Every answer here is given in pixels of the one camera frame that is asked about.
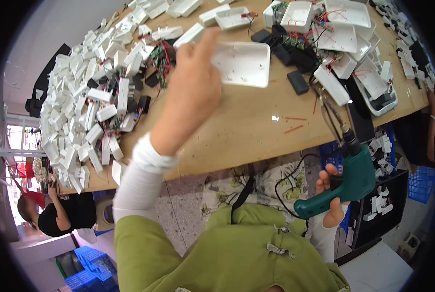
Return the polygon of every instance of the hand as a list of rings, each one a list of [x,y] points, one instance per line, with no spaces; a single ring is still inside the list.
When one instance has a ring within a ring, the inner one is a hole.
[[[325,190],[330,189],[330,175],[339,175],[337,169],[331,163],[326,165],[325,171],[320,171],[320,179],[317,180],[317,192],[315,195],[321,194]],[[350,202],[343,202],[343,205],[349,205]],[[334,198],[330,203],[330,211],[323,218],[323,226],[331,228],[339,225],[344,219],[344,212],[341,207],[340,198]]]
[[[52,201],[59,199],[57,192],[55,190],[55,183],[53,183],[49,188],[47,188],[47,194],[49,195],[49,198],[51,198]]]
[[[164,112],[151,132],[160,155],[175,155],[219,105],[221,76],[210,61],[220,32],[207,29],[199,44],[184,44],[177,51]]]
[[[430,114],[435,117],[435,93],[427,87],[428,103],[430,104]]]

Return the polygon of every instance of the green jacket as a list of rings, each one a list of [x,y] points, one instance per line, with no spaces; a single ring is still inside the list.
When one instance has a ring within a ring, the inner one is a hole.
[[[115,227],[118,282],[122,292],[348,291],[336,264],[325,264],[311,243],[288,229],[277,210],[244,204],[216,211],[205,231],[180,257],[161,226],[127,216]]]

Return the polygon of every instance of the wooden table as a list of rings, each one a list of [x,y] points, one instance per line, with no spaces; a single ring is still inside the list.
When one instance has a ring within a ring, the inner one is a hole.
[[[247,7],[250,11],[262,12],[269,5],[268,0],[239,0],[231,7]],[[158,26],[182,26],[186,31],[198,21],[198,16],[218,6],[215,0],[204,0],[201,7],[189,17],[173,18],[162,14],[146,24],[155,31]],[[376,33],[381,41],[378,44],[381,61],[390,61],[394,72],[394,87],[399,103],[390,112],[373,117],[373,125],[383,125],[391,120],[411,114],[428,105],[425,90],[419,90],[413,80],[407,80],[396,54],[396,34],[384,27],[384,21],[371,6],[368,6],[370,17],[377,22]],[[126,9],[120,12],[120,20],[131,12]],[[263,17],[255,18],[250,35],[264,27]],[[250,42],[248,27],[225,31],[220,41]],[[298,96],[286,75],[295,71],[296,67],[284,67],[273,57],[267,88],[223,85],[222,102],[213,116],[201,126],[193,137],[178,152],[179,165],[168,172],[165,180],[180,176],[197,175],[243,165],[263,159],[288,154],[314,147],[334,140],[334,136],[323,120],[319,103],[315,108],[315,94],[309,91]],[[157,91],[145,85],[142,95],[150,95],[152,105],[147,115],[143,115],[133,132],[123,136],[120,144],[125,155],[123,162],[128,164],[132,149],[139,137],[149,131],[162,114],[166,101],[166,90],[159,96]],[[344,107],[338,109],[344,120],[349,121]],[[306,118],[307,121],[286,120],[285,117]],[[302,128],[284,134],[285,131],[303,125]],[[117,184],[112,179],[111,166],[96,173],[90,163],[91,176],[86,192],[115,189]],[[74,190],[61,187],[63,193]]]

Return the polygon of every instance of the white arm sleeve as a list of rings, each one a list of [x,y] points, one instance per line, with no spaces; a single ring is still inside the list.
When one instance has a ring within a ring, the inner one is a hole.
[[[157,221],[152,207],[161,191],[162,175],[177,166],[177,158],[159,155],[151,145],[150,133],[138,140],[132,156],[113,200],[114,221],[130,215]]]
[[[349,206],[341,204],[344,216]],[[313,216],[309,221],[311,227],[310,242],[316,248],[321,256],[321,259],[327,264],[334,262],[334,238],[336,237],[337,226],[332,228],[325,228],[323,226],[323,218],[329,211]]]

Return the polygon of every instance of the electric drill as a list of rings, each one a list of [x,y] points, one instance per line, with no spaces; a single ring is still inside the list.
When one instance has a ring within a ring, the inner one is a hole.
[[[308,200],[295,201],[294,210],[302,219],[309,219],[329,210],[331,201],[336,197],[341,202],[357,201],[375,188],[375,168],[370,151],[365,144],[359,143],[349,127],[343,124],[341,129],[348,153],[344,159],[342,177],[331,175],[331,189]]]

